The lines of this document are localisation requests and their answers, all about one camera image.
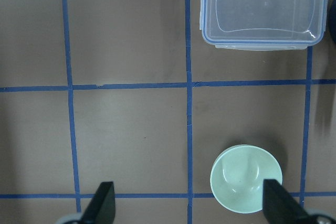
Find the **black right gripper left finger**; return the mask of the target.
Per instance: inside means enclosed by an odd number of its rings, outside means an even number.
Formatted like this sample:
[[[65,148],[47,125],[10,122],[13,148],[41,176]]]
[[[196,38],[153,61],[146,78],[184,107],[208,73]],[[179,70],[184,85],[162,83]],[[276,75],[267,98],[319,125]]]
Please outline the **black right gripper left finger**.
[[[115,213],[115,193],[113,182],[102,182],[79,223],[113,223]]]

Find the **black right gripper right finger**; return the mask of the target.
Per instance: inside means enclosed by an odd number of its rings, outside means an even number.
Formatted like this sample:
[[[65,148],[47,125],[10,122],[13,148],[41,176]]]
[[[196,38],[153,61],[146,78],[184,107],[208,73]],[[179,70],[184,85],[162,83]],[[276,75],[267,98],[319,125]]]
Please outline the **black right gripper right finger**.
[[[312,223],[310,215],[276,179],[264,179],[262,203],[268,223]]]

